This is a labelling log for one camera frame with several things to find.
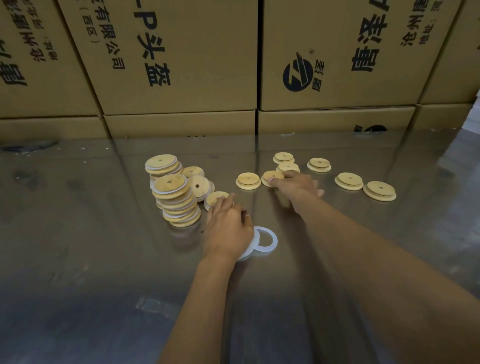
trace person's left arm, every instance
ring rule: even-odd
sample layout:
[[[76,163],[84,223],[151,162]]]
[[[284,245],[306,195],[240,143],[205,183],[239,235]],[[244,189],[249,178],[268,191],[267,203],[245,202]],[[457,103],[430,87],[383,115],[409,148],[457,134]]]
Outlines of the person's left arm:
[[[204,256],[158,364],[220,363],[228,280],[253,238],[252,219],[234,197],[208,211]]]

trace metal table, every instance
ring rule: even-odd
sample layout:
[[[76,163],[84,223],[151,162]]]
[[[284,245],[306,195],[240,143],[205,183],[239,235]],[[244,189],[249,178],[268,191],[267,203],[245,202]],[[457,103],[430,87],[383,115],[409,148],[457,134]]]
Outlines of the metal table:
[[[0,362],[155,363],[202,256],[200,223],[160,216],[145,161],[178,156],[236,192],[276,232],[266,257],[238,263],[229,286],[225,363],[389,363],[302,221],[278,191],[242,191],[238,174],[275,169],[288,151],[325,200],[480,297],[480,136],[466,131],[325,133],[63,141],[0,152]],[[315,174],[312,157],[332,170]],[[338,188],[342,171],[392,184],[377,202]]]

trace stack of wooden lids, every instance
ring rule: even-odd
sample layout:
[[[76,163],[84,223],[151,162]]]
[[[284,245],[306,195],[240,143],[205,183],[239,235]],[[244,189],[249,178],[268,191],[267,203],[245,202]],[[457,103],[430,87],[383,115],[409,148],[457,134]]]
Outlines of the stack of wooden lids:
[[[260,177],[255,173],[245,172],[238,176],[235,184],[238,188],[248,191],[257,189],[262,183],[260,182]]]
[[[295,159],[293,155],[291,155],[290,153],[279,152],[275,154],[275,156],[273,157],[273,162],[275,162],[276,164],[286,163],[286,162],[293,163],[295,162]]]
[[[202,213],[197,205],[187,178],[181,174],[169,174],[151,182],[156,206],[163,210],[163,218],[175,227],[196,223]]]
[[[212,192],[211,194],[209,194],[207,196],[207,198],[204,201],[205,210],[207,210],[207,211],[210,210],[210,207],[215,205],[215,202],[217,201],[218,198],[220,198],[220,197],[227,198],[228,196],[230,196],[230,194],[228,194],[226,192],[222,192],[222,191]]]
[[[332,169],[330,162],[324,158],[312,158],[307,163],[309,170],[318,173],[325,173]]]
[[[188,177],[188,184],[193,194],[197,197],[198,202],[202,202],[209,194],[215,191],[215,185],[204,176],[194,175]]]
[[[155,181],[157,178],[168,174],[182,173],[183,167],[176,156],[160,154],[159,156],[151,157],[145,163],[145,170],[150,174],[150,181]]]
[[[396,199],[395,188],[391,185],[380,182],[380,181],[371,181],[368,182],[364,187],[363,191],[365,194],[377,201],[393,201]]]
[[[278,165],[276,168],[278,172],[285,172],[287,170],[295,170],[298,173],[300,173],[300,167],[295,164],[295,163],[290,163],[290,162],[282,162]]]
[[[363,180],[353,173],[343,172],[335,177],[335,183],[345,190],[358,191],[363,187]]]
[[[285,176],[283,175],[283,173],[281,171],[279,172],[277,170],[268,170],[267,172],[265,172],[263,174],[262,178],[261,178],[261,181],[265,186],[273,188],[273,186],[268,183],[269,178],[282,179],[282,178],[285,178]]]
[[[183,169],[182,174],[188,178],[191,176],[204,176],[205,172],[200,167],[192,166],[192,167],[185,167]]]

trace brown cardboard box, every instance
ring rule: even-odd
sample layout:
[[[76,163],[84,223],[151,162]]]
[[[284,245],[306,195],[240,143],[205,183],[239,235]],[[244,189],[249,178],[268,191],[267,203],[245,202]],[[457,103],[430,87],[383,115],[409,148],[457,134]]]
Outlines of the brown cardboard box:
[[[0,118],[100,115],[54,0],[0,4]]]
[[[414,107],[259,111],[258,134],[405,130]]]
[[[255,111],[105,116],[113,138],[254,135]]]
[[[0,142],[103,138],[109,136],[99,117],[0,120]]]
[[[458,12],[419,103],[475,101],[480,89],[480,1],[466,0]]]
[[[472,105],[417,105],[409,129],[460,128]]]
[[[257,0],[59,3],[106,115],[256,107]]]
[[[261,109],[415,104],[459,4],[265,0]]]

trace person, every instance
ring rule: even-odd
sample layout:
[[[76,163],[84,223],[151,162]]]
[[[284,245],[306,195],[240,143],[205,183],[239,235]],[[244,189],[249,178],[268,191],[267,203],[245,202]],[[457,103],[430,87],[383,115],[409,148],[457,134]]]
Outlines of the person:
[[[302,217],[398,363],[480,363],[480,302],[412,254],[352,221],[295,171],[270,179]],[[234,194],[208,211],[204,255],[160,364],[219,363],[228,280],[253,238]]]

